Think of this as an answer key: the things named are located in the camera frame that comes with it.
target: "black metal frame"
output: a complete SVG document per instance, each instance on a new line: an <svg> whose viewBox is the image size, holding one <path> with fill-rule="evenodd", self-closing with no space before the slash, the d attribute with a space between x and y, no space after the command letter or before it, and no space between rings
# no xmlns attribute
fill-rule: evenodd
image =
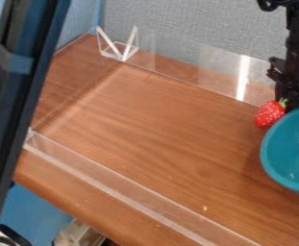
<svg viewBox="0 0 299 246"><path fill-rule="evenodd" d="M0 47L5 48L10 56L5 54L5 58L0 58L0 211L70 2L5 1L0 19ZM15 62L5 61L14 55L32 60L28 74L1 64Z"/></svg>

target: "wooden tabletop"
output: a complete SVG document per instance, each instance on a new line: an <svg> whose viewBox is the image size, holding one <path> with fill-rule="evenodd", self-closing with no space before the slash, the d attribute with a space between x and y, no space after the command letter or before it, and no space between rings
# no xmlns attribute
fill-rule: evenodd
<svg viewBox="0 0 299 246"><path fill-rule="evenodd" d="M166 63L186 78L199 69L156 60L159 69ZM257 107L210 91L230 88L235 78L199 70L193 86L102 58L95 37L86 36L54 59L32 126L258 244L299 245L299 196L263 172ZM219 78L226 86L206 90ZM273 95L263 85L250 90L253 100ZM28 151L15 179L123 246L198 245Z"/></svg>

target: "blue bowl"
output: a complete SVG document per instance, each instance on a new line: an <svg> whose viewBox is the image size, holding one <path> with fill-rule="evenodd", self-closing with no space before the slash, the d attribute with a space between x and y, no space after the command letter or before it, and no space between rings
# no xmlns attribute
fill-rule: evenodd
<svg viewBox="0 0 299 246"><path fill-rule="evenodd" d="M261 161L270 177L299 194L299 109L279 120L265 136Z"/></svg>

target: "black bracket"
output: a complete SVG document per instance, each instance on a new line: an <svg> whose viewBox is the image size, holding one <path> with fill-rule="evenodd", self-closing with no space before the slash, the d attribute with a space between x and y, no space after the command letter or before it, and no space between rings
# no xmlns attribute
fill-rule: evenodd
<svg viewBox="0 0 299 246"><path fill-rule="evenodd" d="M34 59L11 53L0 44L0 67L7 71L23 75L31 73Z"/></svg>

